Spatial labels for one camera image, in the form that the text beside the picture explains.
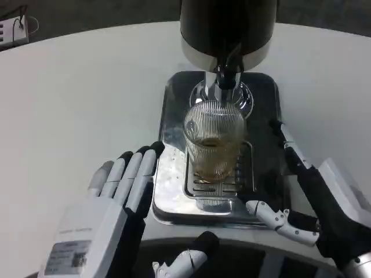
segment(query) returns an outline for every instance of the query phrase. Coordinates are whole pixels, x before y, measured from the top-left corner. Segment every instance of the glass cup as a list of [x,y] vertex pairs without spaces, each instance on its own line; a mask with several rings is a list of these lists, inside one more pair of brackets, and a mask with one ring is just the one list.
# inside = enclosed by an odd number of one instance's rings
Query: glass cup
[[215,182],[232,172],[245,134],[245,122],[232,104],[202,101],[185,115],[183,132],[194,173]]

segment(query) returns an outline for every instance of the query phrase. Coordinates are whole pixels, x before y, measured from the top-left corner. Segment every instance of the power strip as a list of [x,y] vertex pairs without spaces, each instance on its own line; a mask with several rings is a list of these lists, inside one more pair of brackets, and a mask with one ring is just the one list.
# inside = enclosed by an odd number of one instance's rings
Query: power strip
[[[19,46],[28,43],[28,30],[26,16],[22,17],[23,29],[20,28],[19,16],[12,19],[0,21],[0,51],[11,46]],[[14,43],[13,43],[13,24],[14,25]]]

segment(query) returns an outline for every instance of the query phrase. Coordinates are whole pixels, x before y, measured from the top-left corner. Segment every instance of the table surface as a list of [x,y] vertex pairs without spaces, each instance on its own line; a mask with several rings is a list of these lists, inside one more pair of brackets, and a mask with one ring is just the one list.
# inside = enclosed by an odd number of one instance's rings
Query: table surface
[[[367,197],[371,39],[276,24],[268,57],[283,119],[314,165],[343,162]],[[181,52],[179,23],[72,34],[0,53],[0,262],[4,277],[36,272],[66,205],[94,171],[158,137],[166,81],[195,70]],[[205,227],[149,216],[145,240],[193,237]],[[222,239],[331,260],[272,231],[212,229]]]

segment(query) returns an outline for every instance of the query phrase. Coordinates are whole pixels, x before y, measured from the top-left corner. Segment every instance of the metal base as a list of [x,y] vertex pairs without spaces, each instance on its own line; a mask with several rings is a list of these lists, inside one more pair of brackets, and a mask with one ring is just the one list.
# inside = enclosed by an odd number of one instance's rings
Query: metal base
[[280,116],[277,86],[267,75],[241,74],[241,82],[255,99],[254,110],[246,121],[249,135],[244,151],[230,177],[205,184],[192,172],[182,129],[191,105],[190,94],[204,76],[204,72],[179,72],[166,86],[159,135],[165,150],[154,180],[154,214],[160,221],[171,224],[263,226],[248,214],[237,196],[241,191],[254,193],[264,173],[282,168],[282,151],[268,127],[269,119]]

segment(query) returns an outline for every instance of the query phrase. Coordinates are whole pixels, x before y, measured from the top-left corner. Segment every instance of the dark floor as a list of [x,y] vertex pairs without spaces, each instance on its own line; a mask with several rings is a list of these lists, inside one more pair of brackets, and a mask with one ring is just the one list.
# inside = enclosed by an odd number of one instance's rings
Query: dark floor
[[[179,0],[0,0],[0,15],[21,3],[29,5],[27,14],[40,23],[31,42],[103,27],[179,19]],[[280,0],[277,21],[371,36],[371,0]],[[34,21],[29,19],[29,23],[33,30]]]

